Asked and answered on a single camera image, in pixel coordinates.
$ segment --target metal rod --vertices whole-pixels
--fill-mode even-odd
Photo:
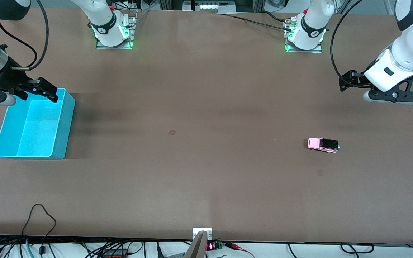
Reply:
[[[347,9],[348,5],[351,3],[351,0],[346,0],[339,8],[339,10],[337,11],[338,14],[341,14],[343,12],[345,12],[345,10]]]
[[[390,0],[383,0],[383,4],[385,5],[385,10],[387,14],[395,14],[395,10],[390,4]]]
[[[184,258],[205,258],[208,232],[199,231],[190,244]]]

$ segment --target green led light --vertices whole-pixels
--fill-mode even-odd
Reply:
[[[118,26],[118,28],[119,28],[119,30],[121,31],[121,33],[122,33],[122,36],[124,37],[124,38],[127,38],[128,37],[128,29],[127,28],[124,28],[124,27],[122,27],[122,26]]]

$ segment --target metal mounting plate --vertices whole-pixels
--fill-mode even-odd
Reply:
[[[192,239],[195,238],[199,231],[206,231],[208,233],[208,240],[213,240],[213,229],[210,228],[193,228],[192,229]]]
[[[128,19],[124,19],[123,29],[124,33],[128,33],[130,36],[125,39],[121,44],[113,47],[105,46],[100,41],[96,41],[96,49],[132,49],[133,48],[133,40],[135,38],[135,24],[136,24],[136,16],[128,16],[128,14],[124,14],[127,16]]]
[[[297,25],[294,24],[286,24],[283,23],[283,27],[284,28],[290,28],[291,30],[296,30],[297,29]],[[300,49],[298,47],[296,47],[291,41],[288,40],[288,38],[292,35],[293,31],[284,31],[285,33],[285,51],[289,52],[289,53],[322,53],[323,49],[321,47],[321,42],[318,43],[318,46],[315,47],[312,50],[303,50]]]

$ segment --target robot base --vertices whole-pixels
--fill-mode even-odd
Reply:
[[[288,38],[292,38],[295,36],[295,32],[297,31],[297,22],[286,24],[283,23],[284,28],[290,28],[291,31],[285,31],[285,51],[286,52],[293,52],[293,53],[322,53],[323,49],[321,48],[321,41],[323,41],[323,36],[321,36],[320,43],[314,49],[311,50],[303,50],[294,45]]]
[[[124,14],[124,20],[123,20],[124,27],[122,27],[122,33],[129,35],[129,37],[125,39],[121,44],[117,46],[109,47],[109,46],[103,45],[97,39],[95,48],[96,49],[132,49],[133,39],[135,38],[135,24],[136,24],[137,16],[138,16],[138,13],[136,13],[135,16],[128,16],[127,14]]]

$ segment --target toy pickup truck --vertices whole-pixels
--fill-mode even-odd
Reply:
[[[327,153],[336,153],[340,146],[338,140],[310,138],[308,139],[308,148],[310,150],[319,150]]]

